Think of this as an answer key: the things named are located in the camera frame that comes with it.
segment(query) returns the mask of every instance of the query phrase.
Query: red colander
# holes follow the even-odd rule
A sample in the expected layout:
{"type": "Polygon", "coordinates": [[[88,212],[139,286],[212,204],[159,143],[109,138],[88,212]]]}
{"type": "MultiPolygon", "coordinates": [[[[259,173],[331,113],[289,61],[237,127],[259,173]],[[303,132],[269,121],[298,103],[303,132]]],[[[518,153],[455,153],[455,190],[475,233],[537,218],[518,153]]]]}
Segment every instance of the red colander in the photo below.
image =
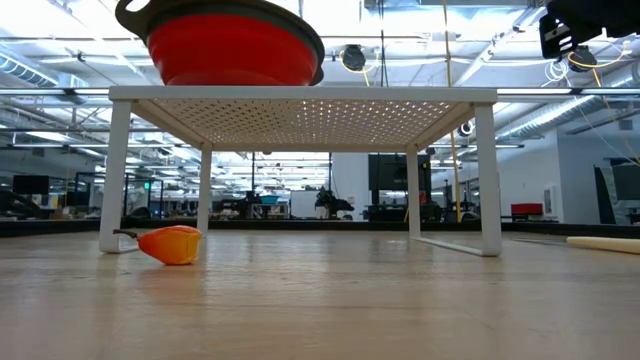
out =
{"type": "Polygon", "coordinates": [[[324,45],[295,14],[263,0],[151,0],[137,12],[116,7],[166,85],[319,83],[324,45]]]}

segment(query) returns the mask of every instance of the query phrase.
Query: orange toy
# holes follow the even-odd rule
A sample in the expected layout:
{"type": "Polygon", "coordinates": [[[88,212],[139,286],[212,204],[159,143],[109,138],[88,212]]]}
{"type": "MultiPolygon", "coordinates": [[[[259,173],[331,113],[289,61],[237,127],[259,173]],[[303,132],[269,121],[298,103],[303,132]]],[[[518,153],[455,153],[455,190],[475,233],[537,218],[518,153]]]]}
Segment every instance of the orange toy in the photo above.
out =
{"type": "Polygon", "coordinates": [[[141,236],[124,230],[114,230],[113,233],[137,239],[143,253],[166,265],[193,264],[198,258],[198,245],[202,237],[198,229],[189,226],[170,226],[141,236]]]}

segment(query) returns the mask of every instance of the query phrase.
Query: white metal frame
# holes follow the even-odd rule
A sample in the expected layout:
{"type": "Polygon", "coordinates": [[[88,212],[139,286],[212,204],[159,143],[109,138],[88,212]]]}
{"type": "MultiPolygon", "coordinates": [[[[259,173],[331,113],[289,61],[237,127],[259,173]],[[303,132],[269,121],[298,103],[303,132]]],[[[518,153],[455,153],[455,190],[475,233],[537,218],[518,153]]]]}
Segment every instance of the white metal frame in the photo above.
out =
{"type": "Polygon", "coordinates": [[[406,152],[409,183],[410,238],[429,244],[464,251],[479,256],[498,256],[502,250],[496,146],[493,134],[492,106],[497,102],[495,89],[477,88],[330,88],[330,87],[113,87],[111,135],[105,179],[105,193],[100,227],[100,250],[123,253],[135,250],[121,246],[113,230],[120,227],[122,194],[126,166],[126,148],[131,113],[202,151],[200,172],[200,204],[198,229],[206,236],[209,225],[211,153],[212,151],[301,151],[301,152],[406,152]],[[250,143],[209,142],[206,137],[172,116],[158,105],[160,100],[357,100],[357,101],[424,101],[446,102],[451,106],[436,122],[425,124],[418,133],[410,133],[406,144],[380,146],[371,144],[270,144],[255,148],[250,143]],[[418,185],[418,151],[426,148],[475,115],[481,202],[482,246],[479,249],[422,238],[420,235],[420,205],[418,185]]]}
{"type": "Polygon", "coordinates": [[[411,239],[447,249],[463,251],[478,256],[499,256],[502,253],[502,225],[500,220],[500,190],[498,160],[493,124],[492,104],[475,104],[476,139],[478,141],[478,178],[480,204],[482,204],[482,243],[473,248],[450,244],[420,236],[420,218],[412,214],[420,211],[418,191],[418,161],[416,148],[407,149],[407,173],[409,182],[409,227],[411,239]]]}

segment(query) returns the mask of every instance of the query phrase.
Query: wooden floor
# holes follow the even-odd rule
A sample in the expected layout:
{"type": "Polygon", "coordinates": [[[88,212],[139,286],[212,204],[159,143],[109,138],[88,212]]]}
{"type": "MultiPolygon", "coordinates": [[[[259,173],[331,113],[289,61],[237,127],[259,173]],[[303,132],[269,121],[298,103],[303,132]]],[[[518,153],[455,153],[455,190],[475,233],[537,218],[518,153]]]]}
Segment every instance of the wooden floor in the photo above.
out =
{"type": "Polygon", "coordinates": [[[405,236],[216,232],[188,267],[102,255],[95,233],[2,239],[0,358],[640,358],[640,257],[405,236]]]}

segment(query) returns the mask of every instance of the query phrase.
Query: white table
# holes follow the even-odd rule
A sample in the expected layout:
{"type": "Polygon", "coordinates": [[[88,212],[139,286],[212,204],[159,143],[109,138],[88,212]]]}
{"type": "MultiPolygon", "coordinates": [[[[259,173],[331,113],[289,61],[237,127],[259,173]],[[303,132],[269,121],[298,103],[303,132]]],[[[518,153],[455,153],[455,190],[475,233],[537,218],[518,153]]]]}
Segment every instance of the white table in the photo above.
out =
{"type": "Polygon", "coordinates": [[[498,256],[502,251],[494,138],[495,89],[343,87],[112,87],[100,249],[125,247],[120,227],[131,113],[201,150],[198,229],[208,230],[213,151],[405,152],[413,240],[498,256]],[[421,237],[417,154],[476,118],[482,241],[479,249],[421,237]]]}

